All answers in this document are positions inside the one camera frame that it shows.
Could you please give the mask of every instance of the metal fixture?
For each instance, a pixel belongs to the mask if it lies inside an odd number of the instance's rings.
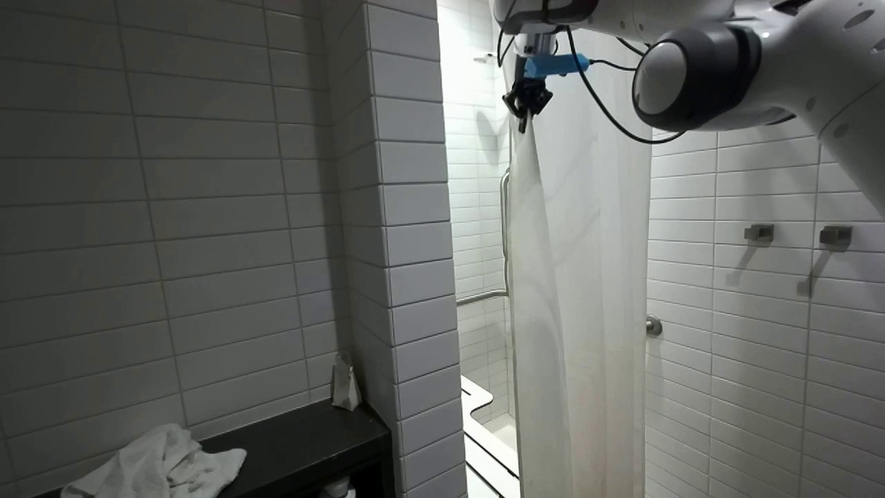
[[[646,331],[650,338],[661,338],[661,335],[664,335],[664,322],[650,316],[650,317],[645,322],[645,331]]]
[[[827,225],[817,234],[817,243],[831,251],[848,248],[851,240],[855,240],[855,226],[846,226],[846,225]]]
[[[770,240],[775,240],[775,225],[748,225],[748,226],[744,230],[744,240],[746,240],[746,243],[758,243],[758,246],[770,243]]]

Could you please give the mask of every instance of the white towel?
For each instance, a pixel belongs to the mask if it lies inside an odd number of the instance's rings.
[[[156,427],[61,498],[215,498],[242,468],[246,450],[205,454],[190,432]]]

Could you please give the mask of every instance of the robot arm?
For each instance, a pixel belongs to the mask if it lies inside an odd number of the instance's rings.
[[[734,131],[799,117],[885,210],[885,0],[744,3],[739,16],[734,0],[495,0],[495,13],[526,38],[523,68],[551,55],[555,28],[652,42],[632,78],[632,109],[650,127]],[[515,91],[519,120],[551,99],[526,104],[538,91]]]

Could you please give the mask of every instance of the crumpled cloth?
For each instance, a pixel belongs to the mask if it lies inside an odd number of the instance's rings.
[[[205,454],[190,432],[170,423],[123,446],[61,498],[215,498],[242,463],[246,450]]]

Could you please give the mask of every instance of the white shower curtain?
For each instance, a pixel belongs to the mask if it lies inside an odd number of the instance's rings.
[[[600,35],[577,44],[614,55]],[[593,84],[625,109],[628,80]],[[505,186],[523,493],[638,498],[650,149],[616,136],[575,78],[553,91],[515,139]]]

